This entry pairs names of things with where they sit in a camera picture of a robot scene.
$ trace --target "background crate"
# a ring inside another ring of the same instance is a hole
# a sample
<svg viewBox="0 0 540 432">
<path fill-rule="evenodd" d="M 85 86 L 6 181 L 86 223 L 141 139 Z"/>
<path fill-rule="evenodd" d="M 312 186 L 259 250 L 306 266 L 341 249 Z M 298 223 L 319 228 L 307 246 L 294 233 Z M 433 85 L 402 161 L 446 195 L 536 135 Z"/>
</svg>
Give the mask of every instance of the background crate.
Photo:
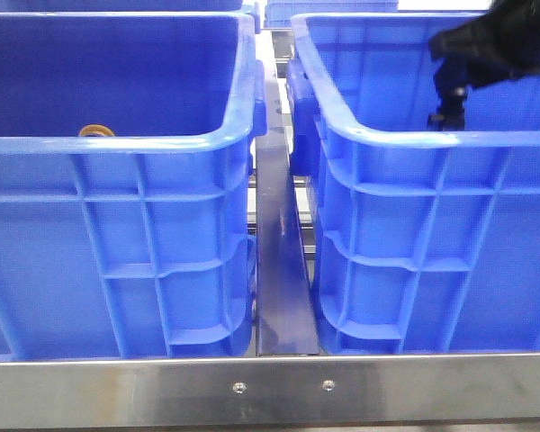
<svg viewBox="0 0 540 432">
<path fill-rule="evenodd" d="M 398 0 L 268 0 L 266 28 L 290 27 L 296 14 L 324 12 L 396 12 Z"/>
<path fill-rule="evenodd" d="M 471 92 L 468 131 L 424 131 L 428 38 L 472 16 L 293 19 L 329 352 L 540 350 L 540 77 Z"/>
<path fill-rule="evenodd" d="M 260 32 L 254 0 L 0 0 L 0 12 L 241 11 L 251 15 Z"/>
<path fill-rule="evenodd" d="M 0 360 L 245 351 L 254 49 L 243 15 L 0 15 Z"/>
</svg>

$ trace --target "aluminum rail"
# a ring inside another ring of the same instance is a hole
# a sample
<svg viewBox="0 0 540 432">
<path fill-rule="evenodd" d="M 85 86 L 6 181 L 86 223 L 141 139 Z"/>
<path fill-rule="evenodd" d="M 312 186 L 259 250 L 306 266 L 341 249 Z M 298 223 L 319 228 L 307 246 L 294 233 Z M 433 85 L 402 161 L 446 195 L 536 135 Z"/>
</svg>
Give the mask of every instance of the aluminum rail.
<svg viewBox="0 0 540 432">
<path fill-rule="evenodd" d="M 540 418 L 540 354 L 0 364 L 0 428 Z"/>
</svg>

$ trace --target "blue storage bin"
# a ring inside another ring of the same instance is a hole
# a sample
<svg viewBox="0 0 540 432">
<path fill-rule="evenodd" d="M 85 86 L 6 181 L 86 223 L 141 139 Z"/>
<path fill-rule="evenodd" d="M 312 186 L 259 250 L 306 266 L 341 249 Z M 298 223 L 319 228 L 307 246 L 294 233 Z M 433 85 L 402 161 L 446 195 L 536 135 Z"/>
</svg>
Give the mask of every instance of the blue storage bin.
<svg viewBox="0 0 540 432">
<path fill-rule="evenodd" d="M 0 0 L 0 12 L 227 11 L 251 15 L 260 32 L 254 0 Z"/>
<path fill-rule="evenodd" d="M 246 350 L 261 70 L 241 14 L 0 14 L 0 360 Z"/>
<path fill-rule="evenodd" d="M 296 14 L 325 12 L 396 12 L 398 0 L 268 0 L 266 28 L 290 27 Z"/>
<path fill-rule="evenodd" d="M 331 353 L 540 350 L 540 77 L 471 92 L 468 131 L 425 131 L 428 38 L 473 16 L 292 19 Z"/>
</svg>

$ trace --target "stainless steel frame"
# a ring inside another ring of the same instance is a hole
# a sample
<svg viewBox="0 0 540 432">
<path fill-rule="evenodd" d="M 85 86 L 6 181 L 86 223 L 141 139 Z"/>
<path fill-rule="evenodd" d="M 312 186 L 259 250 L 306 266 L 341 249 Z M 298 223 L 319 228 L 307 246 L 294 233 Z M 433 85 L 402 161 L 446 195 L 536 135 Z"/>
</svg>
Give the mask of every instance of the stainless steel frame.
<svg viewBox="0 0 540 432">
<path fill-rule="evenodd" d="M 540 418 L 540 354 L 0 364 L 0 428 L 516 418 Z"/>
<path fill-rule="evenodd" d="M 313 355 L 316 328 L 269 32 L 258 52 L 270 127 L 256 144 L 259 356 L 0 364 L 0 429 L 540 418 L 540 354 Z"/>
</svg>

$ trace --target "orange ring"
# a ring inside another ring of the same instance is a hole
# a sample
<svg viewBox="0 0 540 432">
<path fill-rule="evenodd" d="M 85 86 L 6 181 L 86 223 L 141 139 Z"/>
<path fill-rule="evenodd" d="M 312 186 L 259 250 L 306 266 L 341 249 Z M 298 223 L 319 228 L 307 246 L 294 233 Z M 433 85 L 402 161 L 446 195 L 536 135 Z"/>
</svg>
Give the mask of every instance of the orange ring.
<svg viewBox="0 0 540 432">
<path fill-rule="evenodd" d="M 78 137 L 115 137 L 113 130 L 102 124 L 88 124 L 80 130 Z"/>
</svg>

